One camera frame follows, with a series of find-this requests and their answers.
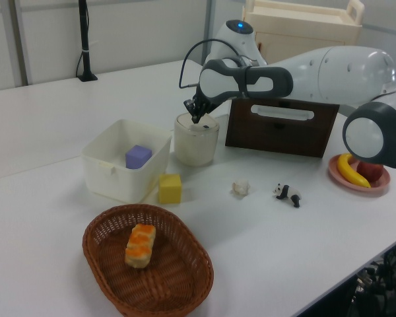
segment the purple block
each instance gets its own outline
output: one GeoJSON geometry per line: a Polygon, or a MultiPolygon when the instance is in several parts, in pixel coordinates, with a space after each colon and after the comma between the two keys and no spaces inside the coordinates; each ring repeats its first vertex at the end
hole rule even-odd
{"type": "Polygon", "coordinates": [[[126,152],[126,168],[136,170],[141,168],[147,160],[151,159],[152,153],[150,149],[135,145],[132,149],[126,152]]]}

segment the panda figurine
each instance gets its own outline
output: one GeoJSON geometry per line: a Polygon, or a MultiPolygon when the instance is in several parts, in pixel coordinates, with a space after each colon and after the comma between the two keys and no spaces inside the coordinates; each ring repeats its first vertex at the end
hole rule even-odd
{"type": "Polygon", "coordinates": [[[273,193],[277,194],[277,199],[290,198],[293,201],[293,206],[299,208],[299,200],[302,199],[300,192],[290,187],[289,185],[277,184],[273,193]]]}

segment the yellow sponge cube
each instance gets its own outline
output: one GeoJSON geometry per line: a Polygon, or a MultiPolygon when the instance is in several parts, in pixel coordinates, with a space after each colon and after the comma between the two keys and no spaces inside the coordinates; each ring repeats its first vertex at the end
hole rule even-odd
{"type": "Polygon", "coordinates": [[[160,203],[180,203],[182,183],[179,174],[161,174],[158,183],[160,203]]]}

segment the wicker basket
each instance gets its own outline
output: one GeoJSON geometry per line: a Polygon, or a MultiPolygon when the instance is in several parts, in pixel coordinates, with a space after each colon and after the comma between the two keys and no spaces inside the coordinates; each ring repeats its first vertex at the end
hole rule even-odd
{"type": "Polygon", "coordinates": [[[107,298],[124,316],[186,316],[210,293],[210,257],[173,213],[153,205],[113,207],[86,228],[82,247],[107,298]],[[156,227],[151,261],[144,269],[125,264],[132,228],[156,227]]]}

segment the apple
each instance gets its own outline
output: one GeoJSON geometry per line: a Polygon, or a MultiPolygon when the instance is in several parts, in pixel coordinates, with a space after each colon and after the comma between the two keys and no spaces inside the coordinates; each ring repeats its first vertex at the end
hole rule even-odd
{"type": "Polygon", "coordinates": [[[381,175],[383,175],[383,165],[371,164],[366,162],[359,162],[356,167],[357,173],[365,177],[370,183],[379,180],[381,175]]]}

